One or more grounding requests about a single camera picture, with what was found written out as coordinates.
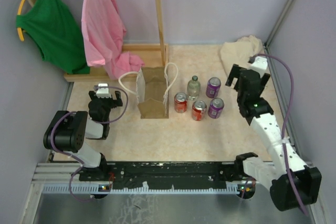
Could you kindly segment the purple Fanta soda can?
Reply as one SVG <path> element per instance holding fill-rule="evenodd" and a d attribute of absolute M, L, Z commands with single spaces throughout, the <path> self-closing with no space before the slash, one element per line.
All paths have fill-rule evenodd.
<path fill-rule="evenodd" d="M 207 82 L 206 95 L 209 98 L 216 98 L 221 87 L 221 80 L 218 77 L 211 77 Z"/>

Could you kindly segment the canvas bag with rope handles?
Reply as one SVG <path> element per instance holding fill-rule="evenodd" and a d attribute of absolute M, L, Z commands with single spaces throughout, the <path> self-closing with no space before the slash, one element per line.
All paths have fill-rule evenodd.
<path fill-rule="evenodd" d="M 173 66 L 176 70 L 171 82 L 167 74 L 169 66 Z M 126 88 L 122 82 L 123 78 L 132 74 L 136 75 L 135 91 Z M 136 96 L 142 119 L 168 119 L 169 90 L 177 80 L 178 74 L 178 66 L 169 62 L 164 67 L 142 67 L 139 71 L 124 73 L 118 78 L 118 83 L 125 91 Z"/>

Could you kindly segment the green-capped Chang soda bottle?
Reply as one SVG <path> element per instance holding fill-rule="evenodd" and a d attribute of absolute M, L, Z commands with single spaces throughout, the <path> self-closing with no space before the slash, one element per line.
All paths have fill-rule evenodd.
<path fill-rule="evenodd" d="M 198 76 L 192 76 L 191 80 L 187 84 L 187 96 L 189 100 L 196 100 L 199 97 L 201 84 L 198 80 Z"/>

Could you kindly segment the red Coke can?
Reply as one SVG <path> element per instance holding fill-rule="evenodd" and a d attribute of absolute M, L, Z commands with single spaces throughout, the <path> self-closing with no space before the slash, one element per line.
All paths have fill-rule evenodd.
<path fill-rule="evenodd" d="M 184 92 L 178 92 L 174 97 L 174 109 L 177 113 L 184 113 L 187 110 L 187 95 Z"/>
<path fill-rule="evenodd" d="M 192 105 L 192 119 L 201 121 L 205 115 L 207 105 L 203 100 L 197 100 Z"/>

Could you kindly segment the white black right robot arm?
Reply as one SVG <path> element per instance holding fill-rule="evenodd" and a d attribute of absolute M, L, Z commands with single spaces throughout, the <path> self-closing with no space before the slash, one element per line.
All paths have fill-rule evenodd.
<path fill-rule="evenodd" d="M 318 168 L 310 167 L 281 136 L 274 111 L 261 97 L 269 74 L 233 65 L 226 85 L 237 82 L 239 112 L 248 125 L 259 135 L 271 157 L 267 165 L 257 154 L 250 152 L 236 156 L 235 175 L 242 180 L 252 177 L 269 190 L 272 202 L 280 211 L 300 208 L 317 202 L 322 175 Z"/>

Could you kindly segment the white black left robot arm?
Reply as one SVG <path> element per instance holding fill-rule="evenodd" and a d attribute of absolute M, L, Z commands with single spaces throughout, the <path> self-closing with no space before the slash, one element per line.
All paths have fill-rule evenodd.
<path fill-rule="evenodd" d="M 114 183 L 117 172 L 107 163 L 120 161 L 212 161 L 228 160 L 237 135 L 230 119 L 214 119 L 206 112 L 192 117 L 194 101 L 186 112 L 170 112 L 173 82 L 167 69 L 158 69 L 154 80 L 161 98 L 140 102 L 136 92 L 118 82 L 100 83 L 89 92 L 86 111 L 58 111 L 44 134 L 44 147 L 79 163 L 83 180 Z"/>

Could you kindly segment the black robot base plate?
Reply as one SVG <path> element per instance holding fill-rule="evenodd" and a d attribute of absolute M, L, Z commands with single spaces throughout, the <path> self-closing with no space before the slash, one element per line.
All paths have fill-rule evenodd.
<path fill-rule="evenodd" d="M 225 189 L 247 175 L 236 162 L 105 162 L 82 168 L 81 182 L 111 182 L 113 189 Z"/>

